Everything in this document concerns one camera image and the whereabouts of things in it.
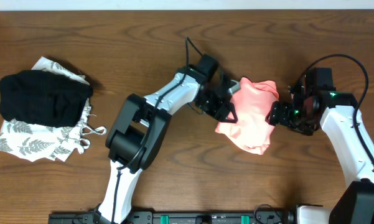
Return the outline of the pink cloth garment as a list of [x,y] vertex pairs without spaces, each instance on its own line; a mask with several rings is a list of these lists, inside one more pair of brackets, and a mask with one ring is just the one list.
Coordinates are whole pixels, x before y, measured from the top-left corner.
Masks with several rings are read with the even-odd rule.
[[254,83],[243,77],[240,90],[231,98],[238,117],[236,123],[218,123],[215,132],[225,135],[240,149],[262,155],[270,145],[274,126],[266,122],[271,106],[279,100],[276,83],[271,80]]

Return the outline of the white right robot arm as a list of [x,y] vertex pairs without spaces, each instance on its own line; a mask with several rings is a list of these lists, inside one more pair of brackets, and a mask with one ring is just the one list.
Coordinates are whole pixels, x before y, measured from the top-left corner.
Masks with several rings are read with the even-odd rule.
[[374,223],[374,143],[354,95],[336,90],[329,68],[308,69],[289,92],[292,101],[275,101],[266,122],[306,136],[322,130],[332,143],[347,189],[333,208],[298,205],[284,222]]

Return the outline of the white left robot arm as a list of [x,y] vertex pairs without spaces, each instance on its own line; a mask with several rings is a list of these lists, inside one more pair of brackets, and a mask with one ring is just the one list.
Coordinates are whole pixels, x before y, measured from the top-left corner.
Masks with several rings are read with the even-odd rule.
[[156,158],[172,116],[183,106],[194,103],[202,113],[222,123],[236,123],[231,96],[240,84],[226,75],[220,84],[209,83],[219,63],[204,54],[195,65],[178,68],[173,79],[146,96],[127,97],[106,138],[110,179],[103,202],[97,206],[94,223],[122,223],[131,211],[131,199],[142,171]]

